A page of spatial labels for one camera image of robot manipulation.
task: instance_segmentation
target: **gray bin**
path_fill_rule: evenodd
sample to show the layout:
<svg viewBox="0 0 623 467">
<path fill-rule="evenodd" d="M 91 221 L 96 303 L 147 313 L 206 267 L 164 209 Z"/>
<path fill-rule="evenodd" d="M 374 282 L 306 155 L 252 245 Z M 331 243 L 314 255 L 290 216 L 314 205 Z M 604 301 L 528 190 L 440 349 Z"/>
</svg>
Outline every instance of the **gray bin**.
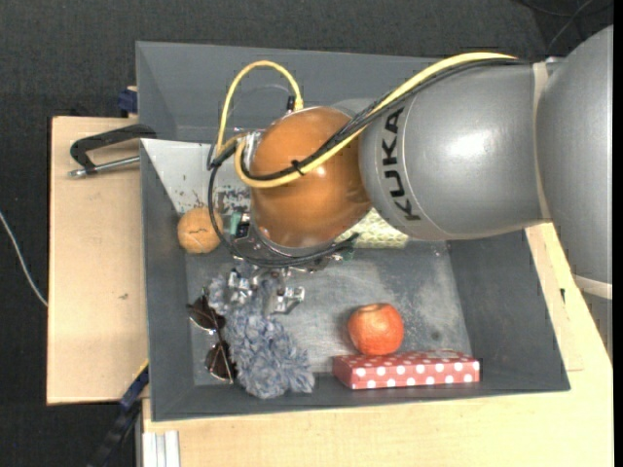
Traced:
<svg viewBox="0 0 623 467">
<path fill-rule="evenodd" d="M 346 98 L 370 98 L 392 89 L 433 59 L 246 49 L 208 45 L 137 44 L 139 116 L 161 139 L 211 142 L 227 86 L 249 62 L 268 58 L 285 65 L 303 88 L 307 105 Z M 242 82 L 232 126 L 264 127 L 280 116 L 287 86 L 274 71 L 258 70 Z M 310 280 L 324 294 L 310 295 L 284 324 L 310 347 L 318 365 L 343 340 L 344 316 L 359 300 L 362 269 L 379 279 L 379 293 L 405 311 L 407 337 L 402 350 L 448 348 L 470 351 L 482 362 L 482 380 L 352 391 L 326 372 L 317 374 L 311 394 L 273 400 L 249 396 L 237 385 L 198 377 L 197 355 L 205 344 L 189 323 L 185 304 L 202 284 L 227 271 L 223 248 L 188 257 L 176 237 L 177 212 L 141 148 L 143 238 L 149 328 L 152 416 L 171 420 L 216 414 L 275 413 L 319 408 L 359 407 L 410 401 L 462 399 L 521 392 L 569 389 L 567 373 L 549 318 L 531 252 L 523 232 L 452 242 L 410 242 L 403 250 L 358 250 L 350 264 L 318 275 L 340 275 L 352 289 L 338 293 L 331 282 Z M 310 320 L 334 313 L 333 324 Z M 335 344 L 320 343 L 333 341 Z"/>
</svg>

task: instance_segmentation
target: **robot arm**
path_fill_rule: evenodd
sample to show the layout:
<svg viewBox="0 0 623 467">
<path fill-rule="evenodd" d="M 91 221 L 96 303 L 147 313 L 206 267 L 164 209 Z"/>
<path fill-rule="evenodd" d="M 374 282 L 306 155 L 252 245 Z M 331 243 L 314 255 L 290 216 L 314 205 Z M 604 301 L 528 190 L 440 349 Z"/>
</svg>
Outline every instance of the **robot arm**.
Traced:
<svg viewBox="0 0 623 467">
<path fill-rule="evenodd" d="M 551 220 L 580 282 L 611 296 L 612 50 L 610 27 L 565 59 L 440 66 L 425 88 L 415 82 L 371 106 L 353 100 L 277 120 L 245 155 L 248 167 L 238 147 L 238 170 L 254 186 L 253 240 L 276 257 L 309 255 L 370 205 L 425 240 Z M 359 112 L 350 121 L 339 113 L 346 105 Z M 358 125 L 362 112 L 372 116 Z M 352 130 L 337 141 L 340 125 Z M 331 157 L 311 164 L 320 153 Z"/>
</svg>

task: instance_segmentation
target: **white object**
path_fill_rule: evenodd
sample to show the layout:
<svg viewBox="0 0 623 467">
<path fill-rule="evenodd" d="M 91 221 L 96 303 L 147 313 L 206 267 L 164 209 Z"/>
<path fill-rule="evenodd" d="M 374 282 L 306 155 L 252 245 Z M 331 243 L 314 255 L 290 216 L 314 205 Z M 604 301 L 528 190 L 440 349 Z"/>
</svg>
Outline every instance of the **white object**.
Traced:
<svg viewBox="0 0 623 467">
<path fill-rule="evenodd" d="M 177 214 L 182 215 L 189 209 L 207 204 L 209 144 L 151 138 L 142 138 L 141 143 Z M 217 184 L 228 188 L 242 185 L 236 176 L 233 158 L 223 163 Z"/>
<path fill-rule="evenodd" d="M 143 467 L 180 467 L 179 433 L 143 433 Z"/>
</svg>

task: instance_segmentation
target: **black carpet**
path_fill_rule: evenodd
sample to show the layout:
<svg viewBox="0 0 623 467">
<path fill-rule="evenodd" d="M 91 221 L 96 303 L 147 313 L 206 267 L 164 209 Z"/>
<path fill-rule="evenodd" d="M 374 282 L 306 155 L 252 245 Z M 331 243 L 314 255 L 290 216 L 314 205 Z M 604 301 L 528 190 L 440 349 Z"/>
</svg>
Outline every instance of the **black carpet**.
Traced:
<svg viewBox="0 0 623 467">
<path fill-rule="evenodd" d="M 612 10 L 557 37 L 567 23 L 510 0 L 0 0 L 0 209 L 47 292 L 48 118 L 119 116 L 117 95 L 135 83 L 136 40 L 537 59 L 566 54 L 612 23 Z M 112 404 L 45 406 L 46 323 L 0 230 L 2 466 L 85 465 L 116 413 Z M 129 445 L 117 464 L 131 462 Z"/>
</svg>

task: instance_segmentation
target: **ball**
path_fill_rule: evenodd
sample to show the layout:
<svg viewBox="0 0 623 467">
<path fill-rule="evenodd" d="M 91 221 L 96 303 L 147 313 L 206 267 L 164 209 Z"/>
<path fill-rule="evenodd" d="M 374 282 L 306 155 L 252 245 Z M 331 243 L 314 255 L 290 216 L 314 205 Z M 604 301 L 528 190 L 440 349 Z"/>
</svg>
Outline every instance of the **ball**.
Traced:
<svg viewBox="0 0 623 467">
<path fill-rule="evenodd" d="M 223 230 L 223 220 L 216 214 L 216 223 Z M 220 239 L 210 220 L 207 207 L 195 207 L 186 212 L 177 224 L 177 239 L 191 254 L 206 254 L 218 247 Z"/>
</svg>

